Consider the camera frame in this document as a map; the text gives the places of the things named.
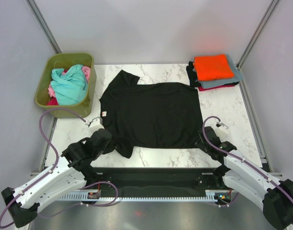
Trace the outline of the olive green plastic bin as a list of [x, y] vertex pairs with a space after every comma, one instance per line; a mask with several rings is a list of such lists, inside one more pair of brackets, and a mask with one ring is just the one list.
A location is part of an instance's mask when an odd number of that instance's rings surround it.
[[[48, 87], [52, 81], [51, 72], [55, 68], [65, 69], [63, 74], [73, 66], [81, 64], [91, 69], [90, 77], [88, 81], [87, 94], [82, 102], [75, 105], [58, 105], [58, 106], [47, 106], [50, 96], [48, 94]], [[74, 117], [74, 114], [70, 113], [73, 111], [81, 117], [87, 117], [93, 106], [94, 92], [96, 85], [96, 72], [94, 69], [94, 58], [89, 53], [61, 53], [52, 56], [46, 63], [42, 77], [35, 94], [35, 103], [49, 111], [54, 117], [57, 118], [70, 118]]]

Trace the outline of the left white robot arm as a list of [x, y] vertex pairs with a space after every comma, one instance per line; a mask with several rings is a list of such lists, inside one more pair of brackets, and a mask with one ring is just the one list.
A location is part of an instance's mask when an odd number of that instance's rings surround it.
[[89, 138], [70, 144], [54, 164], [36, 177], [17, 187], [6, 187], [1, 195], [12, 218], [12, 225], [21, 228], [32, 222], [43, 209], [62, 196], [78, 189], [94, 188], [102, 181], [91, 163], [106, 150], [112, 135], [105, 129], [95, 131]]

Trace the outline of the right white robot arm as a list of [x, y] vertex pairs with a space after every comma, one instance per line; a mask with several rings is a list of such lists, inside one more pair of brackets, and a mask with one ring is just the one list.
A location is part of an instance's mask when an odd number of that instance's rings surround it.
[[213, 185], [232, 188], [260, 208], [277, 230], [293, 225], [293, 181], [279, 179], [256, 166], [236, 146], [220, 141], [208, 126], [199, 131], [196, 146], [221, 165], [213, 172]]

